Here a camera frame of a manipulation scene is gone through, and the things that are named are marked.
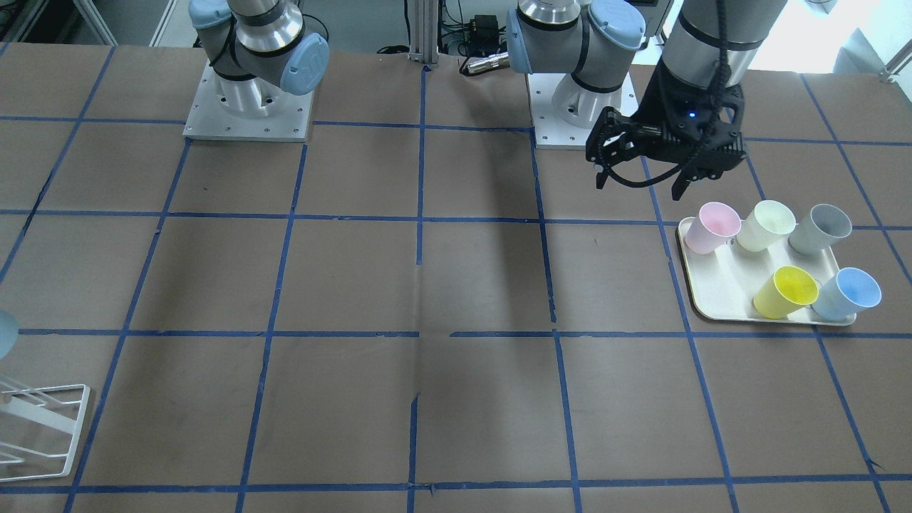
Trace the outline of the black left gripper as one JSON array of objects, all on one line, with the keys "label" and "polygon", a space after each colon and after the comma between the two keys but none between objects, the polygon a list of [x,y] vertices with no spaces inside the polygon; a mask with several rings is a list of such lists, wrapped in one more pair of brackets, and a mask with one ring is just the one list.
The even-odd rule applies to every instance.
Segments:
[{"label": "black left gripper", "polygon": [[659,63],[641,104],[625,116],[605,107],[586,141],[586,160],[595,165],[596,189],[621,180],[613,167],[638,157],[672,163],[659,180],[677,177],[671,187],[680,201],[695,180],[721,178],[748,156],[742,136],[744,98],[739,85],[728,85],[730,66],[710,67],[706,88],[688,84]]}]

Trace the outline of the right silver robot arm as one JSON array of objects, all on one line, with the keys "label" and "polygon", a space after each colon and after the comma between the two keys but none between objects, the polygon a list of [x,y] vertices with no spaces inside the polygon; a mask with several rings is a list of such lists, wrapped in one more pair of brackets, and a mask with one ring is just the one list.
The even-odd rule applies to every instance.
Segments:
[{"label": "right silver robot arm", "polygon": [[209,64],[228,81],[260,78],[303,96],[328,70],[328,41],[293,1],[192,1],[188,11]]}]

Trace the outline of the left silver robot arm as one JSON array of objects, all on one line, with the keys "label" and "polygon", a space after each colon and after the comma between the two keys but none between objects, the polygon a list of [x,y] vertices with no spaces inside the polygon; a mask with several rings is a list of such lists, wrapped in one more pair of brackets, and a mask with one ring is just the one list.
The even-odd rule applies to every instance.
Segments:
[{"label": "left silver robot arm", "polygon": [[629,71],[658,24],[654,2],[520,1],[505,29],[508,61],[527,75],[534,132],[550,149],[583,149],[596,187],[717,180],[748,156],[740,81],[784,1],[684,1],[641,98]]}]

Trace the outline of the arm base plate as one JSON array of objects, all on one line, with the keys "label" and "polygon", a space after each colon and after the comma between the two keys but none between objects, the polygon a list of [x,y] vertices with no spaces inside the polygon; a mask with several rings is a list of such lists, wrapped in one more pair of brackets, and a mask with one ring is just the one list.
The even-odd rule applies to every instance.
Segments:
[{"label": "arm base plate", "polygon": [[568,73],[528,74],[527,85],[538,148],[582,149],[603,108],[610,106],[626,116],[638,108],[630,74],[609,93],[584,90]]},{"label": "arm base plate", "polygon": [[294,96],[260,78],[228,81],[203,68],[183,136],[210,142],[305,143],[315,94]]}]

